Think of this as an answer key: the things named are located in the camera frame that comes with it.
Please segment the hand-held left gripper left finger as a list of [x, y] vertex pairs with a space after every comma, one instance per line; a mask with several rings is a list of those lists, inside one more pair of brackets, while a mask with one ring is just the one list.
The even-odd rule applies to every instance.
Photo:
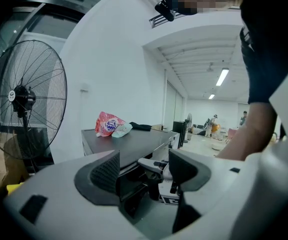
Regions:
[[150, 200], [135, 217], [117, 196], [120, 154], [110, 150], [49, 166], [3, 200], [33, 240], [159, 240], [172, 233], [175, 209]]

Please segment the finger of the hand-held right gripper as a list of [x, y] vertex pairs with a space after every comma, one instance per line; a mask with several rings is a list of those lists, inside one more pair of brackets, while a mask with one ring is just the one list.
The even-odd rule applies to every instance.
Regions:
[[140, 158], [137, 163], [149, 171], [163, 171], [168, 161], [157, 161], [147, 158]]

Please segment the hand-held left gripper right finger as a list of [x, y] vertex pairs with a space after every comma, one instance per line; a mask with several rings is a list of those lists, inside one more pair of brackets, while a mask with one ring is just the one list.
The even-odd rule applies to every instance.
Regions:
[[169, 153], [180, 199], [173, 240], [256, 240], [285, 237], [288, 138], [245, 161], [187, 151]]

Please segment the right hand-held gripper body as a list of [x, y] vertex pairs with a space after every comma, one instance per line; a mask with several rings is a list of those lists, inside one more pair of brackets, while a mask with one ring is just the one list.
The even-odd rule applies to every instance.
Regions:
[[178, 194], [178, 185], [173, 180], [169, 163], [162, 170], [162, 182], [158, 184], [158, 191], [164, 204], [179, 205], [180, 195]]

